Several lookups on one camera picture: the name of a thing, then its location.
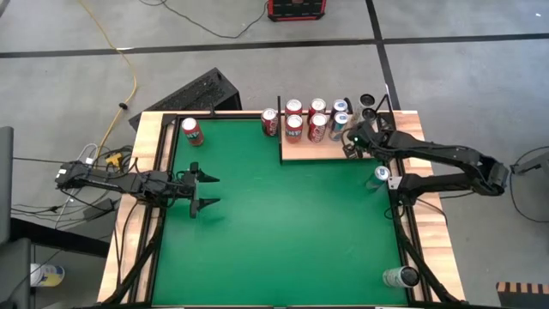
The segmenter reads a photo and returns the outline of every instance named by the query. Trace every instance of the soda can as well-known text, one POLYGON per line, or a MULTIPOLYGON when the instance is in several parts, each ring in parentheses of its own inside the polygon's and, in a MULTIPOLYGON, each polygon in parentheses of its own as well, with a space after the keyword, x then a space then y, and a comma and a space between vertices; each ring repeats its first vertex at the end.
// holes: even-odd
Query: soda can
POLYGON ((332 111, 329 113, 329 121, 331 122, 334 120, 334 116, 337 112, 346 112, 348 109, 347 103, 344 100, 336 100, 334 101, 334 105, 332 106, 332 111))
POLYGON ((261 113, 261 126, 263 134, 266 136, 275 136, 278 130, 278 117, 276 117, 276 111, 272 108, 266 108, 261 113))
POLYGON ((200 130, 200 125, 198 125, 196 119, 186 118, 181 124, 181 129, 183 129, 183 133, 187 136, 191 145, 200 146, 204 142, 204 134, 200 130))
POLYGON ((389 179, 391 171, 387 167, 376 167, 374 173, 366 181, 366 189, 375 190, 385 184, 389 179))
POLYGON ((322 99, 314 99, 309 107, 309 115, 307 116, 307 124, 311 123, 311 117, 316 113, 324 114, 326 112, 326 102, 322 99))
POLYGON ((336 142, 341 140, 341 134, 348 121, 349 115, 346 112, 337 112, 330 124, 329 139, 336 142))
POLYGON ((286 103, 286 109, 284 110, 286 117, 290 115, 299 115, 303 113, 303 105, 299 100, 291 99, 286 103))
POLYGON ((294 143, 301 140, 303 119, 299 115, 290 115, 286 120, 286 140, 294 143))
POLYGON ((309 124, 309 140, 311 142, 320 142, 324 137, 326 132, 326 124, 328 123, 328 118, 326 115, 317 113, 311 118, 311 124, 309 124))
POLYGON ((410 266, 385 270, 383 272, 383 283, 392 288, 413 288, 419 283, 419 273, 410 266))

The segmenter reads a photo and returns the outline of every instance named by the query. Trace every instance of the green mat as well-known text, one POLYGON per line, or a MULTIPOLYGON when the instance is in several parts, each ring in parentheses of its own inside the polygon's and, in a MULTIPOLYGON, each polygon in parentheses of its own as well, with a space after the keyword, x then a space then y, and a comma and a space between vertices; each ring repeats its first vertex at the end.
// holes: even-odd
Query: green mat
POLYGON ((167 212, 153 304, 404 305, 383 285, 399 267, 395 230, 383 217, 385 189, 365 181, 376 161, 279 163, 276 137, 259 120, 203 120, 205 141, 179 135, 174 171, 199 161, 221 180, 199 185, 221 201, 189 218, 179 200, 167 212))

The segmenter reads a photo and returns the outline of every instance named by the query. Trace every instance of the red case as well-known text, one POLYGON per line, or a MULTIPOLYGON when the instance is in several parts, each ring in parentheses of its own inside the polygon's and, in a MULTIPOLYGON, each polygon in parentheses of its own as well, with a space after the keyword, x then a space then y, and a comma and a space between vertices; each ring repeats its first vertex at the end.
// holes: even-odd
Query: red case
POLYGON ((268 0, 271 21, 314 21, 325 9, 326 0, 268 0))

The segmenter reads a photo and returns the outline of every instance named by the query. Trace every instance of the wooden block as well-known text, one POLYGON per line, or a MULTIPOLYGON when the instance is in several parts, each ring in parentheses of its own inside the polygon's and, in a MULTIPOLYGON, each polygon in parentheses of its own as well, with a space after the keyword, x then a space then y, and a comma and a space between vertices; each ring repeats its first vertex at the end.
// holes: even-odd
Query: wooden block
MULTIPOLYGON (((307 115, 304 114, 303 130, 301 132, 301 141, 290 143, 286 140, 286 117, 281 116, 281 140, 282 140, 282 160, 333 160, 346 159, 343 152, 341 141, 334 142, 329 139, 329 130, 326 130, 324 138, 320 142, 311 142, 307 138, 309 125, 307 124, 307 115)), ((365 159, 370 159, 370 155, 364 153, 365 159)))

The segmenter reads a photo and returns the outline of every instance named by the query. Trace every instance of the concrete floor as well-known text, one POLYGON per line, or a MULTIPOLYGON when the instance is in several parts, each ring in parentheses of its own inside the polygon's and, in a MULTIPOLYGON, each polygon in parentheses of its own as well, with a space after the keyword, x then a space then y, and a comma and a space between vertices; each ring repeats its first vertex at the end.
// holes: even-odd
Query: concrete floor
MULTIPOLYGON (((230 44, 165 8, 136 0, 88 1, 120 47, 230 44)), ((254 20, 263 1, 170 1, 174 8, 226 34, 254 20)), ((384 38, 548 33, 544 1, 375 0, 384 38)), ((328 0, 320 21, 273 23, 264 16, 237 42, 371 39, 363 0, 328 0)), ((107 48, 87 13, 73 0, 11 0, 0 17, 0 52, 107 48)), ((511 164, 526 150, 549 144, 547 40, 386 45, 401 108, 418 110, 425 137, 466 144, 511 164)), ((167 94, 217 67, 239 89, 245 109, 275 104, 275 96, 333 100, 363 93, 380 98, 384 79, 374 45, 247 51, 194 51, 129 55, 139 89, 107 146, 132 144, 126 120, 167 94)), ((131 90, 131 74, 119 56, 0 59, 0 125, 15 127, 15 155, 69 161, 89 142, 99 142, 131 90)), ((17 161, 14 203, 54 205, 58 165, 17 161)), ((436 173, 447 167, 435 166, 436 173)), ((549 219, 546 177, 534 171, 516 178, 516 197, 531 216, 549 219)), ((99 193, 89 190, 82 198, 99 193)), ((521 218, 509 194, 444 200, 449 231, 467 299, 498 305, 498 281, 549 283, 549 227, 521 218)), ((67 218, 79 218, 74 214, 67 218)), ((114 216, 73 230, 91 237, 112 230, 114 216)), ((37 221, 36 218, 25 218, 37 221)), ((51 226, 50 221, 38 221, 51 226)), ((36 261, 51 251, 36 250, 36 261)), ((40 290, 36 307, 63 301, 90 305, 104 260, 59 254, 67 282, 40 290)))

